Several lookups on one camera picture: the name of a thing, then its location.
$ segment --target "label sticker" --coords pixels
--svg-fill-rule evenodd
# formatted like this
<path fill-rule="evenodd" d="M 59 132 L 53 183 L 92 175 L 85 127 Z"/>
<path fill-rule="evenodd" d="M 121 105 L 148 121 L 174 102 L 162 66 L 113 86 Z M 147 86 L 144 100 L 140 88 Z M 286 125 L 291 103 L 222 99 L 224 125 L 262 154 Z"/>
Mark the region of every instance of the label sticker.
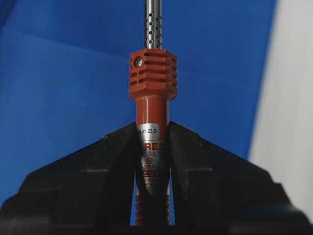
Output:
<path fill-rule="evenodd" d="M 160 137 L 160 129 L 157 123 L 138 125 L 137 132 L 141 141 L 157 141 Z"/>

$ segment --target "blue background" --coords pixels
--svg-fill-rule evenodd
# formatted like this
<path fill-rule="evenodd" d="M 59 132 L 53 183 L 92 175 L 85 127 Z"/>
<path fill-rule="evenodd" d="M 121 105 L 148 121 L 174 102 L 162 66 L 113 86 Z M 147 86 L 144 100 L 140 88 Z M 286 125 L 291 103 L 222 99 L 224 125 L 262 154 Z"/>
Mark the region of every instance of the blue background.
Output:
<path fill-rule="evenodd" d="M 27 173 L 135 121 L 143 0 L 0 0 L 0 204 Z M 247 158 L 275 0 L 164 0 L 170 119 Z"/>

